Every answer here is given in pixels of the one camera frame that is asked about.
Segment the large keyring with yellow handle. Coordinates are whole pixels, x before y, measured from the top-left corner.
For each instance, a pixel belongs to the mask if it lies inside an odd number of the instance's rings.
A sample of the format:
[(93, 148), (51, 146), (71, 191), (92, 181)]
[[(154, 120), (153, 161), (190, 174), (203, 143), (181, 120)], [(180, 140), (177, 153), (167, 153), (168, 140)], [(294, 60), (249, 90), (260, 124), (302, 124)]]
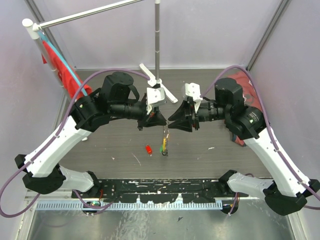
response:
[(168, 145), (169, 145), (169, 139), (170, 139), (170, 132), (168, 126), (164, 126), (162, 130), (162, 143), (159, 149), (159, 152), (162, 154), (162, 156), (167, 157), (168, 156)]

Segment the red key tag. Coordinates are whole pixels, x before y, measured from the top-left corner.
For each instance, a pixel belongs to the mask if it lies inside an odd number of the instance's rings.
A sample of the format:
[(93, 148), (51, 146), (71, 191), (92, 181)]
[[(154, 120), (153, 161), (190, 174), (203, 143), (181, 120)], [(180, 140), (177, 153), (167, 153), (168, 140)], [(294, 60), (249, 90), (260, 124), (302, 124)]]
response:
[(147, 144), (147, 145), (145, 146), (145, 150), (146, 150), (146, 152), (148, 153), (149, 156), (152, 156), (153, 150), (152, 150), (152, 148), (151, 148), (150, 145)]

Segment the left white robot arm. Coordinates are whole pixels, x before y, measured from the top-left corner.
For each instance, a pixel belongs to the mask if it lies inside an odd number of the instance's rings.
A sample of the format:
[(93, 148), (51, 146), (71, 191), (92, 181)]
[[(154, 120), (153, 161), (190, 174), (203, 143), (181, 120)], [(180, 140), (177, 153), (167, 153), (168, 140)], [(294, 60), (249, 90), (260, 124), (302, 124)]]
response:
[(165, 126), (166, 119), (159, 110), (165, 102), (165, 90), (159, 84), (148, 87), (140, 98), (129, 74), (115, 71), (107, 75), (102, 87), (68, 108), (57, 130), (34, 152), (15, 157), (17, 167), (26, 173), (22, 178), (25, 187), (42, 195), (65, 189), (97, 197), (102, 187), (96, 175), (67, 169), (60, 160), (85, 137), (114, 120), (136, 120), (139, 130)]

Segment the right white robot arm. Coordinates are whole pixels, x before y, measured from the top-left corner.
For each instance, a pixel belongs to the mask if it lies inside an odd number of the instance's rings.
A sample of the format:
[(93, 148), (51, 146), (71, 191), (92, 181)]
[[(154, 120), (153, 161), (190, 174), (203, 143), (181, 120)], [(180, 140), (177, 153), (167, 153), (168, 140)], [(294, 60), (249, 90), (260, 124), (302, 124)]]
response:
[(200, 86), (186, 83), (183, 101), (169, 117), (169, 128), (192, 132), (201, 122), (223, 120), (226, 128), (254, 151), (271, 174), (261, 179), (228, 170), (218, 179), (219, 191), (225, 197), (243, 193), (266, 202), (275, 213), (286, 216), (307, 205), (307, 198), (320, 189), (317, 179), (304, 175), (283, 150), (263, 112), (245, 103), (243, 88), (232, 78), (220, 78), (214, 84), (215, 99), (201, 97)]

